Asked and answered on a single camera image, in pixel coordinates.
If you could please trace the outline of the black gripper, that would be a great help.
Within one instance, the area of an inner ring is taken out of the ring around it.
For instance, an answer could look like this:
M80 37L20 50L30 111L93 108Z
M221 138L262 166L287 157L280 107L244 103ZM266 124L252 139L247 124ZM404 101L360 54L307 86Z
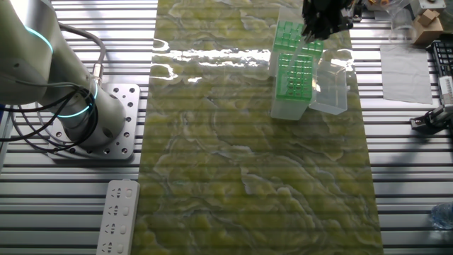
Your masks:
M331 34L353 27L353 0L304 0L304 42L326 40Z

